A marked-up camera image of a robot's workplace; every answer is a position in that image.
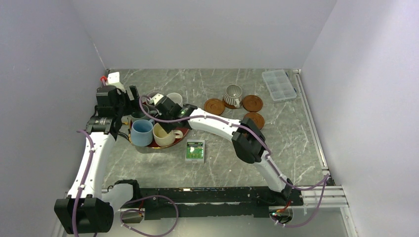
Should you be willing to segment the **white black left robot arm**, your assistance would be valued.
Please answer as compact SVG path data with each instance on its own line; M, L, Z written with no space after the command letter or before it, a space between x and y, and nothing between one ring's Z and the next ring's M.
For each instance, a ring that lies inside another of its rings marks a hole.
M117 181L107 193L102 192L107 160L122 127L122 117L139 110L136 86L129 87L133 99L125 89L115 85L97 88L94 114L85 129L86 138L82 162L73 185L65 198L57 199L54 212L66 233L106 233L110 230L114 214L123 205L136 207L142 193L136 180Z

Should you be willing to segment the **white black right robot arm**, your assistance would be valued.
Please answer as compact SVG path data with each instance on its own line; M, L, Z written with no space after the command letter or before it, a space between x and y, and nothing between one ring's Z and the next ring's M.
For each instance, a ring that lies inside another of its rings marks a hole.
M265 137L250 118L228 119L216 116L194 105L183 107L162 94L154 95L149 102L159 114L156 121L167 131L185 127L201 130L232 142L236 156L252 164L272 191L278 205L284 205L292 197L292 189L286 184L287 177L279 170L265 143Z

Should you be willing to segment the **cream ribbed ceramic mug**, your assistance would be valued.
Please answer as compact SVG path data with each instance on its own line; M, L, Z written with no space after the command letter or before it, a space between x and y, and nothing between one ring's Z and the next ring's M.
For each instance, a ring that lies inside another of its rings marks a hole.
M159 147L167 147L172 145L176 139L183 137L183 132L180 130L173 130L167 133L160 124L155 124L153 127L154 141Z

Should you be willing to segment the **grey ribbed ceramic cup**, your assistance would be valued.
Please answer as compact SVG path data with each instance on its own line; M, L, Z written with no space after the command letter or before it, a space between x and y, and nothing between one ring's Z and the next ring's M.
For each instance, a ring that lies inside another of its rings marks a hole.
M234 105L238 109L241 107L242 98L243 91L238 85L232 84L226 87L223 100L225 100L227 103Z

